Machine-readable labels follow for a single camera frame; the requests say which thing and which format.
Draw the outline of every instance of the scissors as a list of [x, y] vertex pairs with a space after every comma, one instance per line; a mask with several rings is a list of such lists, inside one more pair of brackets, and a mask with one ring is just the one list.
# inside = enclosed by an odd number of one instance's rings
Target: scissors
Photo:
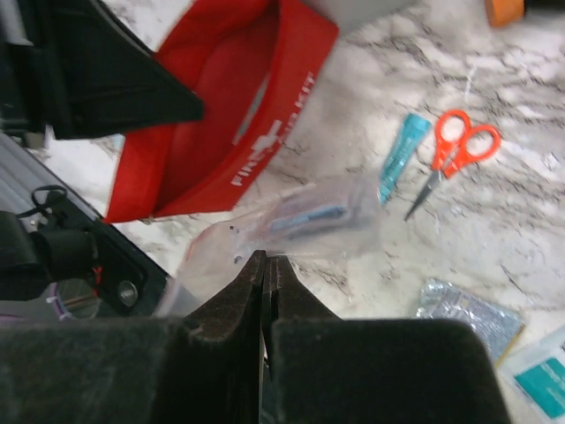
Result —
[[[464, 123], [463, 133], [455, 140], [445, 140], [441, 135], [441, 131], [445, 123], [452, 117], [460, 118]], [[490, 148], [480, 155], [473, 155], [468, 150], [469, 140], [479, 133], [489, 133], [493, 137]], [[426, 185], [414, 201], [411, 209], [404, 217], [404, 221], [424, 203], [427, 196], [432, 190], [439, 185], [445, 178], [453, 177], [460, 169], [470, 163], [482, 162], [494, 155], [501, 147], [502, 137], [500, 131], [492, 125], [471, 125], [471, 119], [463, 110], [448, 110], [445, 112], [435, 126], [435, 139], [437, 141], [437, 149], [432, 162], [432, 175], [426, 181]]]

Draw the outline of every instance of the foil packet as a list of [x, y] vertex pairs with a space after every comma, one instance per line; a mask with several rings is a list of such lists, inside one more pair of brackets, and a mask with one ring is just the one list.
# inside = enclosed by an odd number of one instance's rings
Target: foil packet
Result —
[[416, 317], [467, 323], [495, 364], [500, 363], [524, 328], [524, 320], [517, 312], [435, 278], [428, 279], [422, 289]]

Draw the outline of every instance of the plastic bag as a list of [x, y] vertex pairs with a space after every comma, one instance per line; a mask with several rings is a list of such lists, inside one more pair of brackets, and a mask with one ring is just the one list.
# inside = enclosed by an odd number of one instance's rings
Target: plastic bag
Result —
[[565, 326], [508, 357], [501, 371], [545, 423], [565, 423]]
[[[331, 178], [211, 225], [189, 246], [156, 314], [189, 314], [194, 305], [203, 304], [229, 284], [256, 250], [325, 259], [375, 250], [379, 245], [379, 183], [376, 172]], [[179, 285], [190, 296], [181, 296]]]

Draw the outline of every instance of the black strap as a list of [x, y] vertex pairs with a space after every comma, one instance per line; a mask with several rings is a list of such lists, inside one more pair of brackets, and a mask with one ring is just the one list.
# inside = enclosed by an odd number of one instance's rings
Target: black strap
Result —
[[[52, 196], [51, 198], [48, 197], [45, 203], [40, 203], [37, 200], [37, 193], [40, 192], [48, 192], [48, 196], [50, 193], [58, 193], [58, 196]], [[42, 185], [32, 191], [32, 203], [34, 204], [34, 208], [31, 208], [26, 212], [22, 212], [21, 214], [17, 214], [17, 217], [28, 218], [35, 214], [42, 214], [47, 217], [49, 215], [47, 209], [55, 206], [58, 202], [65, 200], [68, 193], [68, 190], [61, 185]]]

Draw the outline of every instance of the marble countertop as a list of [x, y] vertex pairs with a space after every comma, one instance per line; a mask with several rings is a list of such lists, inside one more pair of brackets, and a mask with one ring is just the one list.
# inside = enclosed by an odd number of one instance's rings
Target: marble countertop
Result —
[[[108, 0], [156, 48], [190, 0]], [[520, 311], [517, 346], [565, 322], [565, 16], [502, 30], [479, 0], [424, 0], [343, 37], [286, 145], [242, 200], [344, 172], [379, 167], [403, 118], [432, 122], [466, 110], [500, 128], [501, 151], [441, 185], [408, 223], [403, 215], [429, 173], [434, 140], [418, 149], [382, 214], [381, 250], [343, 263], [299, 261], [303, 283], [344, 318], [411, 313], [435, 276]], [[119, 138], [49, 142], [43, 161], [100, 211]], [[230, 213], [118, 228], [175, 273], [188, 243]], [[502, 383], [515, 423], [537, 422]]]

